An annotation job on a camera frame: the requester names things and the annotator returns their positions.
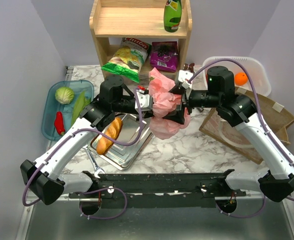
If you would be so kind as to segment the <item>pink plastic grocery bag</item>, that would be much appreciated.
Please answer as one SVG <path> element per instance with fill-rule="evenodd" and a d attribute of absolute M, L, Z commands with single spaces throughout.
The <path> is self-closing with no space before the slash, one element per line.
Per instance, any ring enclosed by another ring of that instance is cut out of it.
<path fill-rule="evenodd" d="M 174 136 L 181 129 L 185 129 L 190 121 L 191 116 L 188 111 L 184 112 L 184 124 L 176 123 L 172 120 L 164 119 L 164 117 L 173 112 L 177 105 L 181 103 L 181 96 L 170 93 L 175 86 L 175 82 L 161 74 L 156 68 L 149 72 L 149 95 L 153 98 L 153 117 L 150 121 L 150 129 L 155 137 L 165 140 Z"/>

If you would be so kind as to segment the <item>green chips bag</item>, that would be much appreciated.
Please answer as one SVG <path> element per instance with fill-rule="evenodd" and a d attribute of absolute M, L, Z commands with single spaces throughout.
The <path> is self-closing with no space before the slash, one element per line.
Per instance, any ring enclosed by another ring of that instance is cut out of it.
<path fill-rule="evenodd" d="M 113 57 L 102 70 L 139 83 L 139 74 L 151 51 L 151 45 L 133 37 L 124 37 Z"/>

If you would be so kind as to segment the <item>magenta cat food pouch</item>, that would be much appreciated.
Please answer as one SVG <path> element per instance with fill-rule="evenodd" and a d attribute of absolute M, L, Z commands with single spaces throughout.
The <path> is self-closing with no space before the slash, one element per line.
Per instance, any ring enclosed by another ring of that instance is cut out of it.
<path fill-rule="evenodd" d="M 178 67 L 178 48 L 176 41 L 152 42 L 150 66 L 159 71 L 174 73 Z"/>

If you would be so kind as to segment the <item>green toy leafy vegetable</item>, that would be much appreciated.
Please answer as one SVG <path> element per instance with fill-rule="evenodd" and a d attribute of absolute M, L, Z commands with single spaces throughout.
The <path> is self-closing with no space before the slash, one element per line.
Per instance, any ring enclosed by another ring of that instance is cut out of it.
<path fill-rule="evenodd" d="M 91 99 L 85 96 L 85 91 L 83 91 L 77 98 L 71 117 L 71 126 L 75 123 L 76 119 L 80 116 L 80 113 L 84 110 L 84 108 L 90 104 Z"/>

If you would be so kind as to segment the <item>toy orange fruit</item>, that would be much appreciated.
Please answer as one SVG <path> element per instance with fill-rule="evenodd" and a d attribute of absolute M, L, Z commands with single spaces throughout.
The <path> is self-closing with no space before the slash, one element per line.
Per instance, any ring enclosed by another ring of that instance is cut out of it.
<path fill-rule="evenodd" d="M 235 84 L 238 86 L 243 86 L 248 82 L 248 77 L 244 72 L 240 72 L 234 77 Z"/>

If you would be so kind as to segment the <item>pale green toy vegetable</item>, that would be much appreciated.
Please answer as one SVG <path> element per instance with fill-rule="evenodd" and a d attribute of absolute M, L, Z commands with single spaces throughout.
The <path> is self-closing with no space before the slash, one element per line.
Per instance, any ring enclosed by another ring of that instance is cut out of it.
<path fill-rule="evenodd" d="M 70 104 L 74 99 L 74 91 L 66 86 L 60 87 L 55 92 L 55 99 L 62 105 Z"/>

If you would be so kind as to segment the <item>red toy pepper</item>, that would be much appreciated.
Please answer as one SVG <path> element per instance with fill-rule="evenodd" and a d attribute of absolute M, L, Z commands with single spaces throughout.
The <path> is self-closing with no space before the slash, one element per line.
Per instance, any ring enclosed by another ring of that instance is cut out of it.
<path fill-rule="evenodd" d="M 55 127 L 57 133 L 60 136 L 63 136 L 65 134 L 63 115 L 62 115 L 62 112 L 60 112 L 60 111 L 58 111 L 56 113 L 56 118 L 55 118 L 55 121 L 54 121 L 54 127 Z"/>

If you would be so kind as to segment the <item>green glass bottle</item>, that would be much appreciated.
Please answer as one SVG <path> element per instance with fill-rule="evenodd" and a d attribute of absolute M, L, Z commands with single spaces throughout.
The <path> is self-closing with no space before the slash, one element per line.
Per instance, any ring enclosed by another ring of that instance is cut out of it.
<path fill-rule="evenodd" d="M 167 32 L 176 32 L 182 16 L 181 0 L 167 0 L 164 8 L 164 29 Z"/>

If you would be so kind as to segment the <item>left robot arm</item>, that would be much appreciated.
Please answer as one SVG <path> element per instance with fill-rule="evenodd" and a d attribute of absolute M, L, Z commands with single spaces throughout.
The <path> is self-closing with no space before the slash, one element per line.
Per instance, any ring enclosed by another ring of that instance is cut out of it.
<path fill-rule="evenodd" d="M 77 152 L 95 136 L 106 136 L 102 131 L 115 119 L 116 113 L 138 114 L 139 132 L 131 142 L 113 143 L 131 146 L 140 140 L 143 130 L 143 112 L 152 109 L 153 100 L 146 89 L 130 91 L 123 78 L 109 76 L 100 86 L 99 95 L 85 107 L 70 130 L 46 153 L 34 161 L 25 160 L 20 171 L 25 190 L 31 190 L 45 205 L 55 202 L 62 194 L 83 193 L 91 198 L 98 186 L 93 177 L 79 173 L 75 177 L 60 174 Z"/>

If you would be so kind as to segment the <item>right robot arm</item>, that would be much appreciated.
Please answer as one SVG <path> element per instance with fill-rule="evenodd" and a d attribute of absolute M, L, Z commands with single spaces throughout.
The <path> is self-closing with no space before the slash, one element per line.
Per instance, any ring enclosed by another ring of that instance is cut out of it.
<path fill-rule="evenodd" d="M 165 118 L 184 123 L 184 112 L 193 108 L 215 108 L 218 115 L 240 132 L 263 158 L 266 172 L 231 171 L 217 182 L 217 191 L 228 196 L 234 190 L 262 192 L 274 202 L 281 202 L 294 191 L 294 155 L 281 143 L 264 121 L 258 100 L 235 93 L 234 74 L 224 66 L 207 70 L 208 89 L 193 90 L 192 78 L 181 71 L 170 93 L 182 97 L 176 110 Z"/>

